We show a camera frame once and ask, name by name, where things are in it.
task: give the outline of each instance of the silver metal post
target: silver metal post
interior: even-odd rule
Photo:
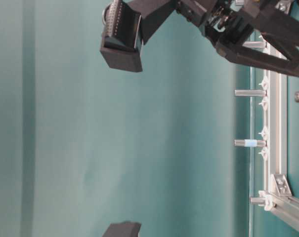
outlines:
[[[235,96],[266,96],[267,92],[264,90],[235,90]]]
[[[247,41],[243,44],[247,48],[266,48],[267,42],[265,41]]]
[[[251,205],[265,205],[266,201],[265,198],[261,197],[251,197],[250,198]]]
[[[261,140],[245,139],[245,140],[235,140],[234,144],[235,147],[265,147],[267,143],[266,141],[261,141]]]

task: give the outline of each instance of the teal wall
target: teal wall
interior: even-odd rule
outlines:
[[[108,0],[0,0],[0,237],[248,234],[249,68],[176,14],[144,72],[99,50]]]

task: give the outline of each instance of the teal fabric background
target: teal fabric background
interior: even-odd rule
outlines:
[[[0,237],[248,234],[249,68],[173,14],[144,72],[99,53],[107,0],[0,0]]]

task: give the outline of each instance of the black 3d-printed bracket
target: black 3d-printed bracket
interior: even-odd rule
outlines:
[[[248,0],[235,11],[232,0],[114,0],[106,14],[100,51],[111,68],[141,72],[141,45],[176,10],[228,61],[299,77],[299,21],[277,9],[277,3]],[[286,59],[244,47],[254,29]],[[117,36],[110,34],[114,30]]]

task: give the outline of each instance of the black mechanical part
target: black mechanical part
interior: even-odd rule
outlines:
[[[102,237],[138,237],[141,224],[138,222],[113,223]]]
[[[104,11],[105,28],[101,53],[110,68],[141,72],[141,15],[122,0],[114,0]]]
[[[133,0],[127,4],[141,14],[139,35],[144,44],[175,9],[198,27],[228,61],[299,77],[299,21],[277,9],[278,1],[248,0],[239,11],[231,8],[232,0]],[[243,47],[254,29],[286,59]],[[120,52],[113,49],[102,43],[101,52],[107,52],[113,68],[142,70],[137,50],[135,56],[131,51],[128,55],[130,48],[117,47]]]
[[[174,10],[173,0],[114,0],[106,12],[101,53],[110,68],[142,72],[141,48]]]

